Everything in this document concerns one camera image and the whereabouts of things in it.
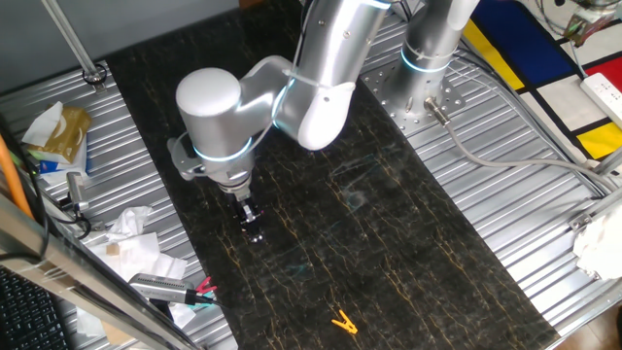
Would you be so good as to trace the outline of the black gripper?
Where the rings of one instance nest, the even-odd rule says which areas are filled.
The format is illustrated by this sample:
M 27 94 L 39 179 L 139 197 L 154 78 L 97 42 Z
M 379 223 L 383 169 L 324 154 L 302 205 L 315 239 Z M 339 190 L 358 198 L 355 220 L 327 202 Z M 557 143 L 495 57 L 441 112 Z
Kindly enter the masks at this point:
M 236 186 L 222 186 L 227 202 L 233 205 L 241 225 L 245 225 L 245 234 L 251 243 L 261 243 L 265 238 L 260 210 L 256 206 L 249 183 Z

